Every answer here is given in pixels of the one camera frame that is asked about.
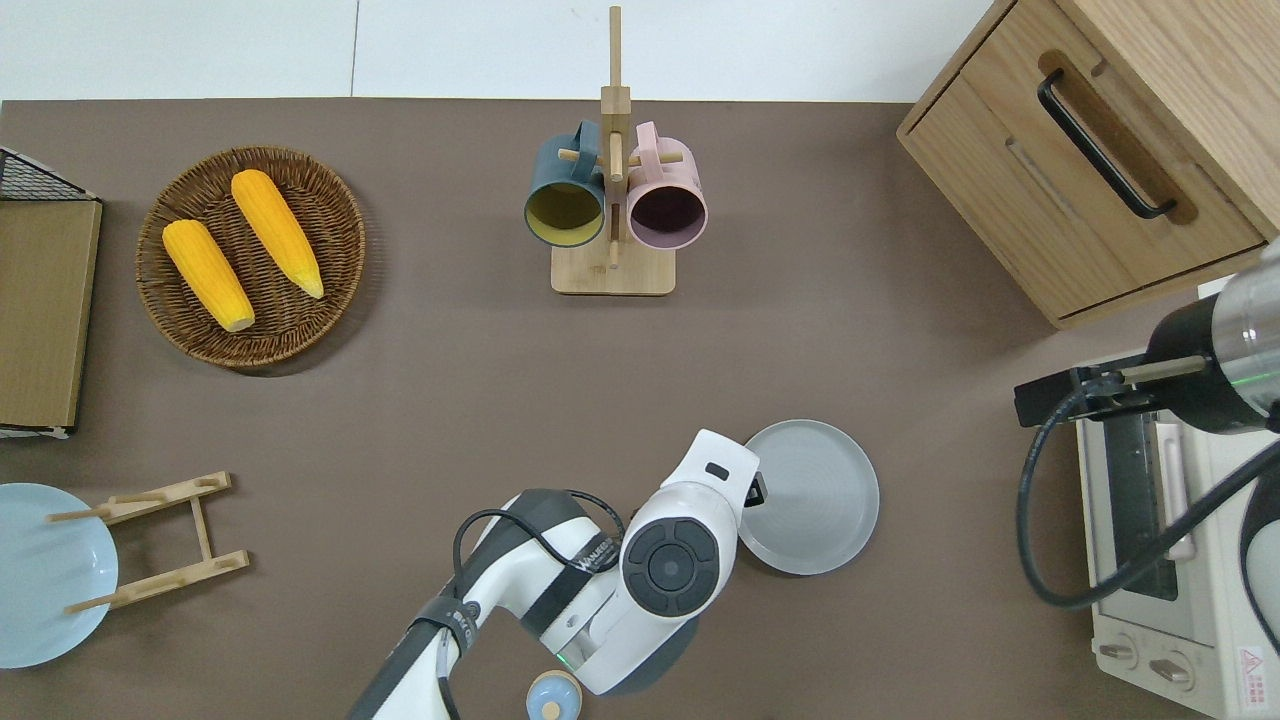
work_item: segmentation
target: tabletop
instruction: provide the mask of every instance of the tabletop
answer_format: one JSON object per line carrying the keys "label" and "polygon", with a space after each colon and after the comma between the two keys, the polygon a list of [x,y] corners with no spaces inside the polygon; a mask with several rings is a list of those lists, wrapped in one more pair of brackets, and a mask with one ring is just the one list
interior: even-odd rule
{"label": "tabletop", "polygon": [[[625,515],[700,428],[849,433],[881,486],[850,564],[739,547],[653,688],[585,717],[1174,717],[1101,673],[1088,614],[1021,578],[1012,386],[1139,347],[1179,301],[1055,332],[893,137],[908,105],[636,102],[696,154],[709,225],[666,297],[562,296],[521,208],[538,145],[595,102],[5,102],[0,142],[99,193],[79,429],[0,441],[0,482],[88,503],[228,470],[205,502],[246,570],[110,611],[70,653],[0,671],[3,717],[335,717],[451,574],[458,523],[524,488]],[[228,147],[311,154],[352,188],[365,275],[319,345],[255,374],[184,356],[133,281],[156,195]],[[1037,550],[1084,580],[1074,443],[1051,442]],[[122,582],[198,557],[189,514],[113,528]],[[456,667],[465,717],[522,717],[556,660],[508,615]]]}

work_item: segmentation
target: wicker basket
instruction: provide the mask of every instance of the wicker basket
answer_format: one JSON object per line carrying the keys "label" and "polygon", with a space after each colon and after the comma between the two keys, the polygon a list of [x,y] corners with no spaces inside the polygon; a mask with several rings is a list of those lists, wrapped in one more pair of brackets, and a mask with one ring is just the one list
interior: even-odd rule
{"label": "wicker basket", "polygon": [[[275,181],[311,242],[325,295],[316,300],[275,266],[232,199],[237,172]],[[253,324],[224,331],[196,300],[164,250],[173,220],[205,223],[253,305]],[[365,222],[333,170],[285,147],[236,147],[206,158],[160,193],[142,224],[137,283],[160,332],[187,355],[224,368],[260,368],[315,345],[351,305],[365,266]]]}

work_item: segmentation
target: corn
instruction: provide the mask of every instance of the corn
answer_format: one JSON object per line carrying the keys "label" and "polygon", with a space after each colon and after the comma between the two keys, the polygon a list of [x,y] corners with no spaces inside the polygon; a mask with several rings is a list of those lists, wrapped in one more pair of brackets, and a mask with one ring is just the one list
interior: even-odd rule
{"label": "corn", "polygon": [[253,324],[253,307],[209,228],[200,220],[175,220],[161,238],[182,279],[223,329],[234,333]]}
{"label": "corn", "polygon": [[232,177],[232,197],[284,277],[311,297],[324,297],[316,256],[275,182],[262,170],[241,170]]}

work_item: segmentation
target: black cable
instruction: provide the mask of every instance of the black cable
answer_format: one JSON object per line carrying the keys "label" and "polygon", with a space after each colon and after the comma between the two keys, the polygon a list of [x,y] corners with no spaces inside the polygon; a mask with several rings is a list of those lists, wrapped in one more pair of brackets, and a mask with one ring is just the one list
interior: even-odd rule
{"label": "black cable", "polygon": [[590,493],[585,493],[585,492],[582,492],[580,489],[566,489],[564,492],[570,493],[573,497],[585,500],[585,501],[590,502],[591,505],[595,505],[600,510],[604,510],[609,515],[609,518],[613,519],[613,524],[617,525],[617,528],[618,528],[618,539],[620,541],[622,539],[622,536],[626,534],[626,532],[627,532],[626,525],[622,524],[622,518],[618,516],[618,514],[614,512],[614,510],[612,507],[609,507],[608,502],[604,502],[599,497],[595,497],[594,495],[590,495]]}
{"label": "black cable", "polygon": [[[603,500],[595,497],[594,495],[585,493],[582,491],[567,489],[564,492],[567,492],[568,495],[571,495],[573,497],[582,498],[582,500],[585,500],[585,501],[588,501],[588,502],[590,502],[593,505],[599,506],[602,510],[604,510],[609,515],[609,518],[613,519],[613,523],[618,527],[618,538],[621,539],[622,533],[626,532],[626,528],[622,524],[622,518],[618,516],[617,511],[614,511],[613,507],[609,507],[609,503],[607,503]],[[453,588],[454,588],[454,592],[458,592],[458,588],[462,585],[462,573],[463,573],[463,568],[462,568],[462,537],[466,536],[466,533],[471,528],[471,525],[475,524],[475,521],[479,520],[479,519],[481,519],[481,518],[502,518],[504,520],[509,520],[517,528],[520,528],[521,530],[524,530],[530,538],[538,541],[538,544],[543,546],[543,550],[545,550],[547,553],[550,555],[557,562],[559,562],[561,565],[573,565],[573,561],[571,559],[564,557],[563,555],[561,555],[559,551],[557,551],[552,546],[552,543],[547,541],[547,538],[543,536],[543,533],[540,533],[538,529],[532,528],[520,515],[516,515],[515,512],[511,512],[511,511],[507,511],[507,510],[500,510],[500,509],[497,509],[497,507],[493,507],[493,509],[489,509],[489,510],[480,510],[479,512],[472,512],[471,516],[468,516],[466,520],[463,520],[462,525],[458,527],[458,532],[453,536],[453,580],[454,580],[453,582]],[[598,574],[604,573],[607,570],[612,570],[618,564],[618,560],[620,560],[620,557],[616,556],[613,560],[611,560],[605,565],[602,565],[602,566],[599,566],[599,568],[596,568],[594,570],[590,570],[590,571],[591,571],[591,574],[596,574],[598,575]]]}
{"label": "black cable", "polygon": [[449,720],[462,720],[458,715],[458,706],[453,703],[453,693],[449,692],[449,679],[436,678],[436,687],[440,688],[440,700],[444,701],[444,710],[449,714]]}
{"label": "black cable", "polygon": [[543,550],[545,550],[547,553],[554,557],[556,561],[559,562],[561,565],[571,565],[573,562],[568,557],[561,555],[559,551],[552,546],[552,543],[547,542],[547,538],[543,537],[543,533],[538,532],[532,525],[526,523],[525,519],[521,518],[520,515],[497,507],[490,510],[480,510],[479,512],[472,512],[470,518],[463,520],[462,525],[458,527],[457,534],[453,536],[454,587],[462,585],[462,536],[465,536],[467,533],[467,529],[470,529],[471,525],[481,518],[502,518],[504,520],[509,520],[517,528],[525,530],[525,533],[529,537],[538,541],[538,544],[543,546]]}
{"label": "black cable", "polygon": [[1027,451],[1027,461],[1023,464],[1023,475],[1018,486],[1018,557],[1023,564],[1023,574],[1027,575],[1027,580],[1030,583],[1032,589],[1036,591],[1036,594],[1038,594],[1041,600],[1050,605],[1065,607],[1068,610],[1080,610],[1088,607],[1128,585],[1143,573],[1151,570],[1155,564],[1166,552],[1169,552],[1174,544],[1178,543],[1178,541],[1184,538],[1187,533],[1192,532],[1197,525],[1204,521],[1204,518],[1208,518],[1233,495],[1248,486],[1262,473],[1280,466],[1280,441],[1277,441],[1233,470],[1226,478],[1222,479],[1222,482],[1213,486],[1207,493],[1204,493],[1204,497],[1196,501],[1187,510],[1187,512],[1169,525],[1165,532],[1156,536],[1155,539],[1143,546],[1143,548],[1134,553],[1133,557],[1116,568],[1116,571],[1110,578],[1079,594],[1070,596],[1053,592],[1044,584],[1044,579],[1041,577],[1039,569],[1036,566],[1036,560],[1032,557],[1030,523],[1028,518],[1030,514],[1032,475],[1036,473],[1036,464],[1039,461],[1041,451],[1044,450],[1044,441],[1048,439],[1048,433],[1052,432],[1053,428],[1070,414],[1071,409],[1075,407],[1076,404],[1082,402],[1092,391],[1102,387],[1105,383],[1106,380],[1101,378],[1098,380],[1084,383],[1057,404],[1057,407],[1053,409],[1048,420],[1041,425],[1039,430],[1036,433],[1036,438],[1032,439],[1032,447]]}

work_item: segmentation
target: mug handle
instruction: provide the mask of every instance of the mug handle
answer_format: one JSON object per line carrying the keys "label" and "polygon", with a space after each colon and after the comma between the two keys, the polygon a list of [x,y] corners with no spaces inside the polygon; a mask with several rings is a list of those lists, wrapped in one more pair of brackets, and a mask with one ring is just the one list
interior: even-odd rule
{"label": "mug handle", "polygon": [[589,181],[595,170],[595,161],[600,156],[600,126],[591,120],[579,123],[571,150],[577,150],[577,160],[573,160],[570,177],[579,182]]}
{"label": "mug handle", "polygon": [[662,181],[662,161],[658,159],[658,126],[653,120],[636,126],[636,154],[640,155],[640,177],[644,182]]}

